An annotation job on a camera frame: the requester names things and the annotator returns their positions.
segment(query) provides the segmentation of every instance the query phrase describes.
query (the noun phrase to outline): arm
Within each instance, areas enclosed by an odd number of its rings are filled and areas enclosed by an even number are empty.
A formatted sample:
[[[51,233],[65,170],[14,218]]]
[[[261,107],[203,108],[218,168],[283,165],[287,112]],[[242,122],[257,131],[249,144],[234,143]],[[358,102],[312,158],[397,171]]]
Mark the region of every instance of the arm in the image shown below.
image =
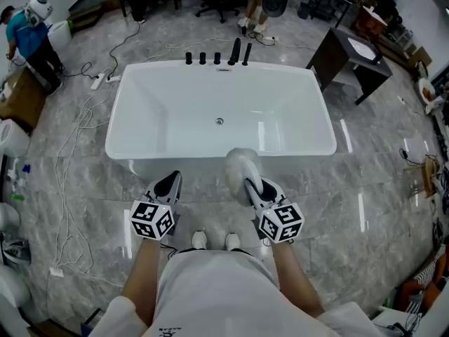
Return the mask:
[[[272,244],[272,250],[282,294],[312,317],[323,314],[324,309],[318,294],[302,270],[290,244]]]
[[[14,58],[15,55],[15,50],[17,48],[17,42],[15,41],[15,39],[12,39],[8,42],[8,47],[9,47],[9,60],[12,60]]]
[[[147,326],[153,322],[156,307],[159,256],[159,242],[144,239],[122,292],[134,303],[136,313]]]

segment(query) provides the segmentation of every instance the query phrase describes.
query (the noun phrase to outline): teal shirt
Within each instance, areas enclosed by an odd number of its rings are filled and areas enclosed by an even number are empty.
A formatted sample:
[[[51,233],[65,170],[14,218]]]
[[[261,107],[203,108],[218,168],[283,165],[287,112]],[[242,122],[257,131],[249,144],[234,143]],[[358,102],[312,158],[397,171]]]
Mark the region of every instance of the teal shirt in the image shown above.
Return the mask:
[[[36,27],[28,27],[23,10],[16,13],[6,26],[6,38],[17,43],[20,54],[28,59],[47,37],[48,28],[42,22]]]

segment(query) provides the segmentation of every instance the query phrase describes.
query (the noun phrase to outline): person in teal shirt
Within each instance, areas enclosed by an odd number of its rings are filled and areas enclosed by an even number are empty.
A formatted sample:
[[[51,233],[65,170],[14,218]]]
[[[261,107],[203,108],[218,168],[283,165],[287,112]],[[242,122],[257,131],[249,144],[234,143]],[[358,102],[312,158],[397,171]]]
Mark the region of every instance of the person in teal shirt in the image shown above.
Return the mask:
[[[25,11],[16,10],[12,6],[7,6],[3,10],[0,23],[6,25],[6,38],[9,44],[6,57],[12,60],[18,48],[27,62],[51,85],[48,94],[53,95],[62,86],[56,72],[61,72],[64,66],[48,40],[47,26],[43,22],[36,27],[28,26]]]

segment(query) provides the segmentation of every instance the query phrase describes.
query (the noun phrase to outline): freestanding bathtub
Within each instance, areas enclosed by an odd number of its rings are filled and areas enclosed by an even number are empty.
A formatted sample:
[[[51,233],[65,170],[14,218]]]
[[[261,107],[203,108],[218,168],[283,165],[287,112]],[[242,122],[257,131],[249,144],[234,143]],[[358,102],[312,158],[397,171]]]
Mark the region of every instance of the freestanding bathtub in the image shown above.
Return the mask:
[[[106,137],[107,155],[143,178],[201,168],[234,147],[261,157],[329,155],[328,111],[310,70],[184,60],[128,65]]]

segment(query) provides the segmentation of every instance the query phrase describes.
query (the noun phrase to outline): white t-shirt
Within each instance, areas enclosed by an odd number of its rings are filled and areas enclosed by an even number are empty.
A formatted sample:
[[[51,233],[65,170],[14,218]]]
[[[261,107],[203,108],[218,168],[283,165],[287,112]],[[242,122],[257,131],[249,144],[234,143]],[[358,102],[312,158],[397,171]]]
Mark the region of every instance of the white t-shirt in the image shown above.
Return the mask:
[[[192,251],[168,261],[151,327],[115,298],[91,337],[369,336],[380,332],[355,303],[317,319],[277,289],[265,266],[241,252]]]

